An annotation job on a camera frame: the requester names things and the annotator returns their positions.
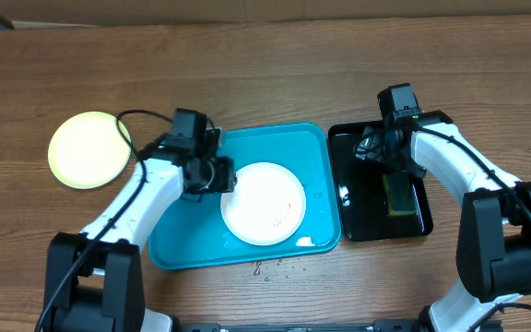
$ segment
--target wire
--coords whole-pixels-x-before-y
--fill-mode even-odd
[[[469,147],[464,145],[463,143],[457,141],[453,136],[447,136],[443,133],[430,130],[428,128],[424,127],[395,127],[390,128],[390,130],[403,130],[403,131],[418,131],[422,133],[431,134],[434,136],[437,136],[439,138],[445,139],[448,142],[456,145],[460,149],[462,149],[468,157],[470,157],[477,165],[480,167],[480,169],[485,172],[489,178],[491,178],[496,184],[498,184],[512,199],[513,203],[515,203],[522,213],[525,215],[525,217],[528,219],[528,221],[531,224],[531,212],[530,209],[524,204],[524,202],[517,196],[517,194],[512,190],[512,188],[509,187],[502,179],[499,178],[499,176],[491,170],[484,162],[481,160],[477,154],[475,154]],[[517,308],[517,309],[526,309],[531,310],[531,304],[526,303],[516,303],[516,302],[509,302],[509,303],[498,303],[493,306],[481,319],[479,319],[473,326],[471,326],[468,329],[468,332],[474,332],[477,328],[479,328],[481,325],[483,325],[485,322],[487,322],[495,313],[503,310],[504,308]]]
[[[53,295],[51,296],[51,299],[48,301],[48,303],[42,310],[41,315],[38,318],[38,323],[36,324],[36,327],[34,328],[34,332],[41,332],[42,325],[44,324],[44,319],[46,319],[47,314],[51,312],[51,310],[53,309],[54,301],[59,296],[59,294],[61,293],[61,290],[65,287],[66,283],[75,276],[75,274],[81,268],[85,260],[90,256],[91,252],[96,248],[97,244],[100,242],[100,239],[110,229],[114,227],[118,219],[120,219],[120,217],[125,213],[125,211],[133,204],[138,194],[140,194],[140,192],[143,190],[143,186],[145,185],[145,182],[147,181],[147,167],[145,166],[145,162],[143,162],[143,159],[139,158],[139,153],[136,152],[135,145],[128,138],[126,138],[126,135],[123,133],[120,127],[120,119],[122,119],[127,114],[133,114],[133,113],[143,113],[147,115],[152,115],[160,119],[163,119],[167,122],[172,122],[172,119],[170,119],[169,117],[163,114],[155,113],[155,112],[147,111],[147,110],[129,110],[129,111],[120,112],[116,116],[116,128],[118,128],[118,133],[120,134],[124,142],[128,145],[128,147],[131,149],[131,151],[135,154],[136,161],[140,163],[140,167],[142,169],[141,180],[138,183],[138,186],[136,187],[135,191],[128,198],[128,200],[126,200],[126,202],[122,205],[122,207],[120,207],[118,212],[116,212],[116,214],[112,218],[108,219],[108,223],[106,224],[106,226],[104,226],[104,228],[101,229],[98,235],[96,235],[91,241],[89,241],[88,245],[86,245],[85,249],[81,252],[77,260],[73,262],[73,265],[66,272],[65,276],[63,277],[59,285],[56,287],[56,290],[54,290]]]
[[[208,124],[212,127],[212,130],[214,130],[214,123],[212,122],[212,119],[210,119],[209,117],[207,117],[207,120],[208,120]]]

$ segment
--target black tray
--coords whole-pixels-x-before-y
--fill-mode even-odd
[[[423,181],[411,177],[417,214],[389,216],[382,177],[385,169],[374,161],[355,157],[354,147],[361,142],[367,125],[382,128],[383,122],[336,124],[328,133],[344,235],[355,242],[428,235],[433,220]]]

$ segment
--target sponge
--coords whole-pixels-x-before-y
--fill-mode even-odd
[[[411,192],[411,179],[406,172],[383,174],[383,184],[389,216],[408,216],[417,212],[415,197]]]

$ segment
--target water droplet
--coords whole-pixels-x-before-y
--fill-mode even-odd
[[[262,271],[259,269],[259,266],[261,265],[262,265],[262,261],[255,262],[254,276],[259,276],[262,273]]]

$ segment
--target black motor joint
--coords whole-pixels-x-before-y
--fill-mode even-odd
[[[171,131],[153,158],[170,160],[183,168],[183,192],[210,194],[232,192],[237,177],[231,158],[217,157],[224,139],[221,128],[207,128],[205,114],[177,109]]]
[[[384,162],[395,169],[406,171],[417,177],[424,177],[425,170],[411,158],[410,132],[392,128],[410,125],[413,117],[419,117],[423,110],[418,104],[413,88],[408,83],[388,87],[378,93],[378,105],[383,117]]]

